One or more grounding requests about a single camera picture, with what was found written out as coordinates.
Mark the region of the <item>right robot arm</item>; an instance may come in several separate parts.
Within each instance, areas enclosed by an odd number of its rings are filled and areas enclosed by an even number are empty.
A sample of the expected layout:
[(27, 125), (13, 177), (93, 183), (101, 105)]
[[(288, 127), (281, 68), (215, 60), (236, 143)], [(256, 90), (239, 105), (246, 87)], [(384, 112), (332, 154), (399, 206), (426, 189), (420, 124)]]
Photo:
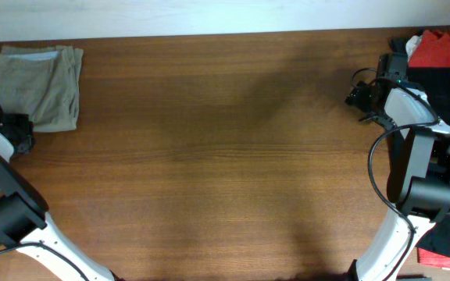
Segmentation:
[(390, 175), (378, 197), (387, 214), (349, 280), (395, 280), (418, 241), (450, 215), (450, 68), (411, 68), (405, 53), (382, 55), (369, 83), (345, 99), (384, 128), (371, 145), (389, 141)]

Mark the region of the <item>khaki shorts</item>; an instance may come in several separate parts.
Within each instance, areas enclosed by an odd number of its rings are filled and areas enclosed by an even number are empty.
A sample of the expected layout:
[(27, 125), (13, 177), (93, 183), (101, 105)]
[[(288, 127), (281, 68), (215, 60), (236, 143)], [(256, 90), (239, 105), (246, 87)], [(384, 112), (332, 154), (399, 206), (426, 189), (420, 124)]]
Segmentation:
[(0, 51), (0, 105), (27, 114), (39, 133), (77, 128), (84, 50), (70, 45)]

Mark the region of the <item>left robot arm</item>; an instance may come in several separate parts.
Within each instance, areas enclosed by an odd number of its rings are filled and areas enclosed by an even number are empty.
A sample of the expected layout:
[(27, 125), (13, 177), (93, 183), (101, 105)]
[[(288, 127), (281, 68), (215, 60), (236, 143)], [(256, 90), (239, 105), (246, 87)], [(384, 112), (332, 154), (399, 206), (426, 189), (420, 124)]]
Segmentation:
[(0, 254), (18, 251), (61, 280), (116, 280), (59, 230), (46, 200), (10, 165), (33, 148), (33, 128), (28, 115), (0, 105)]

